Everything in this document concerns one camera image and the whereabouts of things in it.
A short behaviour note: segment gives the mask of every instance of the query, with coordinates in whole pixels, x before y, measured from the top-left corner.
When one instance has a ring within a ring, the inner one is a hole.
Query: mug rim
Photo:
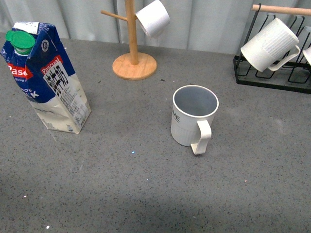
[[[210,114],[207,114],[207,115],[203,115],[203,116],[196,116],[196,115],[191,115],[191,114],[189,114],[189,113],[184,112],[183,110],[181,110],[181,109],[177,106],[177,104],[176,104],[176,102],[175,102],[175,95],[176,95],[176,93],[177,93],[179,90],[184,89],[184,88],[187,88],[187,87],[190,87],[190,86],[195,86],[195,87],[199,87],[199,88],[201,88],[201,89],[205,89],[206,91],[210,92],[210,93],[215,97],[215,99],[216,99],[216,101],[217,101],[217,106],[216,106],[216,108],[214,109],[213,112],[211,112]],[[203,86],[199,86],[199,85],[186,85],[186,86],[182,86],[182,87],[178,88],[178,89],[174,92],[174,94],[173,94],[173,104],[174,104],[174,106],[175,106],[180,112],[182,112],[183,114],[185,114],[185,115],[187,115],[187,116],[189,116],[189,117],[194,117],[194,118],[206,118],[206,117],[209,117],[209,116],[213,115],[213,114],[217,111],[217,109],[218,109],[218,107],[219,107],[219,101],[218,101],[218,98],[217,98],[217,96],[215,95],[215,93],[212,92],[211,90],[209,90],[208,88],[203,87]]]

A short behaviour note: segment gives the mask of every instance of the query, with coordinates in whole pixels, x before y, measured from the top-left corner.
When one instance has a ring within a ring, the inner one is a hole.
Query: wooden pole
[[[253,5],[252,11],[270,12],[270,13],[280,13],[288,15],[299,15],[299,16],[311,16],[311,9],[305,8],[293,8],[293,7],[282,7],[282,6],[259,6]]]
[[[136,37],[136,22],[135,22],[135,5],[134,0],[125,0],[126,18],[128,27],[128,39],[131,54],[131,64],[138,64],[138,48]]]

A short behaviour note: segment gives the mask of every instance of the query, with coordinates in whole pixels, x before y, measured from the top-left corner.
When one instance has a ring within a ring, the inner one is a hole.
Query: speckled countertop
[[[158,69],[126,81],[128,45],[62,41],[92,108],[80,134],[46,130],[0,59],[1,233],[311,231],[310,94],[236,84],[233,55],[143,46]],[[170,133],[190,83],[220,102],[201,156]]]

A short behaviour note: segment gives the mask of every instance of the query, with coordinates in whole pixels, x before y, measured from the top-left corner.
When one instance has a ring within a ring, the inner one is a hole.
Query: white ceramic mug
[[[170,23],[170,17],[160,0],[155,0],[136,13],[138,22],[148,37],[157,37]]]
[[[258,71],[266,68],[271,71],[280,69],[285,63],[300,53],[297,36],[279,18],[272,20],[257,35],[241,48],[243,56]],[[286,56],[278,64],[272,64],[289,50],[296,48],[297,52]]]
[[[209,89],[183,86],[173,95],[171,133],[179,144],[203,154],[211,138],[211,124],[218,109],[217,96]]]
[[[302,50],[302,52],[308,63],[311,65],[311,47],[307,48],[306,50]]]

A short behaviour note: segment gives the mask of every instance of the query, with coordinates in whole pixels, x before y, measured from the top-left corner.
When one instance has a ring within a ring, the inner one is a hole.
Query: black metal mug rack
[[[260,13],[260,9],[261,4],[259,4],[258,10],[255,11],[244,44],[248,42],[248,39],[256,22],[257,16]],[[266,19],[260,26],[258,32],[260,32],[261,29],[269,21],[272,21],[276,17],[275,13],[268,13],[268,11],[265,12],[267,12]],[[311,94],[311,78],[310,78],[311,66],[304,58],[304,55],[302,53],[303,50],[311,46],[311,36],[310,36],[311,27],[304,25],[304,22],[305,16],[293,15],[293,22],[291,23],[290,26],[289,25],[288,26],[296,34],[299,41],[300,42],[303,41],[303,45],[300,47],[301,49],[300,54],[295,58],[295,61],[292,60],[287,62],[284,66],[282,66],[282,68],[280,68],[277,71],[270,71],[266,69],[263,72],[259,72],[248,63],[248,61],[245,59],[245,57],[243,57],[243,54],[241,52],[238,56],[237,55],[234,56],[233,66],[237,84]],[[290,51],[286,52],[286,54],[284,54],[283,57],[287,56],[289,53]]]

